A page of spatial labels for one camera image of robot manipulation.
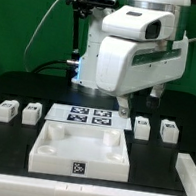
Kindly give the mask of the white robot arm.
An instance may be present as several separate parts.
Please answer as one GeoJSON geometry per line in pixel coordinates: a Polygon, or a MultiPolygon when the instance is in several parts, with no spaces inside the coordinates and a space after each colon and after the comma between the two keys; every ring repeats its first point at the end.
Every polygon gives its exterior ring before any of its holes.
{"type": "Polygon", "coordinates": [[[91,95],[116,97],[129,116],[130,97],[151,89],[157,105],[166,82],[185,71],[186,16],[191,0],[73,0],[90,19],[84,55],[76,57],[73,86],[91,95]]]}

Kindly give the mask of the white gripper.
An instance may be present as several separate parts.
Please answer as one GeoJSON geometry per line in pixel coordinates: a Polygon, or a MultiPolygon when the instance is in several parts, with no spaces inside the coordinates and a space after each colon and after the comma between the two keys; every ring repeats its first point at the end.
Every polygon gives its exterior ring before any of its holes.
{"type": "Polygon", "coordinates": [[[158,50],[154,42],[135,42],[109,36],[100,44],[96,65],[96,84],[100,90],[118,96],[118,113],[127,119],[131,111],[128,93],[147,89],[148,108],[160,106],[165,82],[179,79],[185,71],[188,39],[175,41],[169,51],[158,50]]]}

